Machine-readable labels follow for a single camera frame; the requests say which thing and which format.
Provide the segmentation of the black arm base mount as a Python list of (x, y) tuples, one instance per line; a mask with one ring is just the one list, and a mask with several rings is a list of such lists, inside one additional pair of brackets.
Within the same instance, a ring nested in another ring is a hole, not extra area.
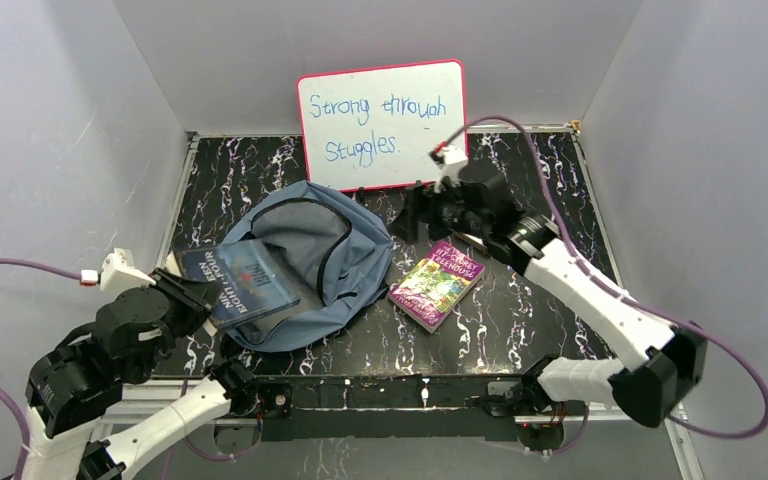
[(249, 412), (216, 422), (226, 450), (234, 431), (265, 442), (325, 438), (478, 438), (552, 454), (577, 436), (580, 401), (542, 404), (518, 374), (261, 376)]

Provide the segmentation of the dark blue Nineteen Eighty-Four book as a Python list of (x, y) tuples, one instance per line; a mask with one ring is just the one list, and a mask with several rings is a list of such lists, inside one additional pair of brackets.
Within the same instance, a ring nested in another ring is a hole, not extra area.
[(172, 257), (182, 278), (220, 287), (209, 317), (218, 331), (278, 314), (301, 301), (260, 240), (175, 250)]

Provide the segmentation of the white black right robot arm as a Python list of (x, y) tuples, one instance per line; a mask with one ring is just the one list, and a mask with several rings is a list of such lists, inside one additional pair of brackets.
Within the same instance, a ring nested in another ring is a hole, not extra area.
[(484, 182), (409, 188), (390, 231), (406, 243), (422, 225), (432, 240), (463, 233), (481, 240), (488, 254), (511, 267), (580, 317), (614, 352), (609, 360), (547, 355), (517, 385), (492, 394), (497, 415), (550, 413), (560, 403), (615, 406), (638, 424), (660, 425), (702, 375), (707, 342), (699, 334), (633, 308), (606, 292), (609, 279), (591, 272), (569, 252), (559, 227), (518, 208), (502, 177)]

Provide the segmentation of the blue student backpack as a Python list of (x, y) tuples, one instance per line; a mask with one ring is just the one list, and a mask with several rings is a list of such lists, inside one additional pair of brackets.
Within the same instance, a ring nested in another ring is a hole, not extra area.
[(304, 348), (344, 328), (387, 291), (391, 236), (378, 215), (337, 190), (299, 181), (269, 194), (222, 242), (251, 239), (265, 244), (300, 302), (274, 320), (226, 330), (245, 349)]

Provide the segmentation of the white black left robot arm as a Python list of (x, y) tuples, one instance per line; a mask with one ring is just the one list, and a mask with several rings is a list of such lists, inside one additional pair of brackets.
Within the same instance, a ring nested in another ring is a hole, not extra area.
[(125, 385), (145, 383), (219, 303), (217, 282), (157, 268), (147, 285), (102, 306), (30, 369), (27, 426), (17, 479), (132, 479), (161, 453), (208, 422), (246, 416), (259, 405), (253, 374), (229, 361), (212, 365), (189, 392), (118, 434), (96, 440)]

